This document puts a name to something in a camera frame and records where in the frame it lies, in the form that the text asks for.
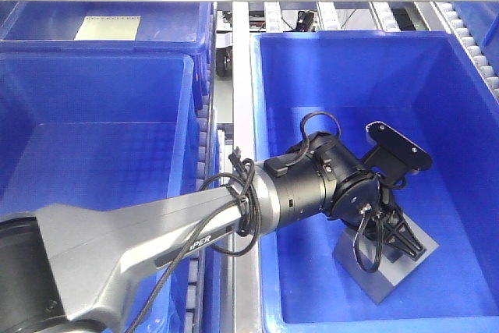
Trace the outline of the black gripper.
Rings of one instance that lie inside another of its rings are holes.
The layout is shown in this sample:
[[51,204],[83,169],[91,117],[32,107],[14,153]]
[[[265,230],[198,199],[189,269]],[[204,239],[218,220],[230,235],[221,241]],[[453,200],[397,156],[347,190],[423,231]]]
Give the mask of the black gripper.
[[[357,224],[365,213],[379,207],[381,197],[380,175],[370,171],[360,172],[338,185],[327,218]],[[424,254],[425,247],[400,210],[394,210],[390,217],[375,217],[374,221],[376,238],[384,245],[409,258],[420,258]]]

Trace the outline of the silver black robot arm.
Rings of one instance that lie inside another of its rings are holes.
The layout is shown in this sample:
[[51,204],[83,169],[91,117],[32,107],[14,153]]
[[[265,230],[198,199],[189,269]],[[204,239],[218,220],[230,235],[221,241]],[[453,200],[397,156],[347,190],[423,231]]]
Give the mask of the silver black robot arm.
[[389,126],[371,123],[373,148],[356,157],[339,136],[316,132],[283,155],[253,162],[212,190],[95,211],[51,204],[1,222],[4,332],[120,331],[139,283],[236,233],[253,238],[324,214],[378,247],[424,253],[394,192],[431,156]]

